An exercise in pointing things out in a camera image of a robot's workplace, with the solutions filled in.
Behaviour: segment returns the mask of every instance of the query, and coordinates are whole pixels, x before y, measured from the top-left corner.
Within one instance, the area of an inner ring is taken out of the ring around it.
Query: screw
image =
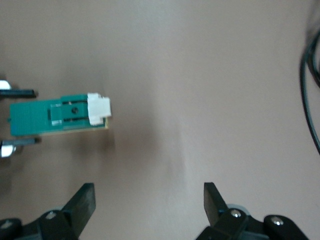
[[[49,212],[47,216],[45,216],[46,219],[51,220],[53,219],[57,214],[55,214],[53,211]]]
[[[78,109],[77,107],[73,107],[73,108],[71,109],[71,112],[72,112],[73,114],[77,114],[77,113],[79,112],[79,109]]]
[[[1,225],[0,229],[7,229],[9,228],[13,223],[9,220],[5,221],[4,224]]]
[[[231,210],[231,215],[234,216],[235,218],[241,217],[241,213],[237,209]]]
[[[271,221],[275,224],[275,225],[283,225],[284,224],[284,221],[282,221],[282,219],[280,217],[277,217],[277,216],[273,216],[271,218]]]

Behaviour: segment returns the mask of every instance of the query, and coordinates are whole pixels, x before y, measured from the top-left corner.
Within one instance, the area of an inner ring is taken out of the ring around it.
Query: green circuit board
[[[101,125],[90,125],[87,99],[86,94],[80,94],[11,104],[8,120],[11,135],[22,137],[108,128],[106,118]]]

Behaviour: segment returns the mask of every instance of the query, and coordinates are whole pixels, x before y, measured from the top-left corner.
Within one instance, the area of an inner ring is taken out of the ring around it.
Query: white connector
[[[104,123],[104,118],[111,116],[110,98],[102,97],[99,93],[88,93],[88,116],[90,125]]]

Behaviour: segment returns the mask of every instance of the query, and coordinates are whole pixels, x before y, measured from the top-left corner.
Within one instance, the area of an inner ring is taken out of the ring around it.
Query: black cable
[[[302,97],[302,104],[305,114],[305,119],[308,124],[313,142],[316,146],[320,154],[320,141],[314,126],[314,123],[311,118],[311,112],[309,107],[308,95],[307,95],[307,83],[306,83],[306,65],[308,64],[308,68],[315,80],[316,84],[320,88],[320,73],[317,68],[317,61],[316,61],[316,50],[318,40],[320,38],[320,31],[311,39],[311,41],[307,44],[302,58],[300,62],[300,89],[301,89],[301,97]]]

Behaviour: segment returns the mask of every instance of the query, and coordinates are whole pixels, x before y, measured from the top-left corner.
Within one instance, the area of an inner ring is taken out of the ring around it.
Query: beige surface
[[[212,181],[258,220],[285,215],[320,239],[320,157],[298,79],[310,3],[1,1],[7,80],[39,99],[99,92],[113,118],[109,131],[46,136],[1,161],[0,219],[27,223],[94,182],[82,240],[193,240]]]

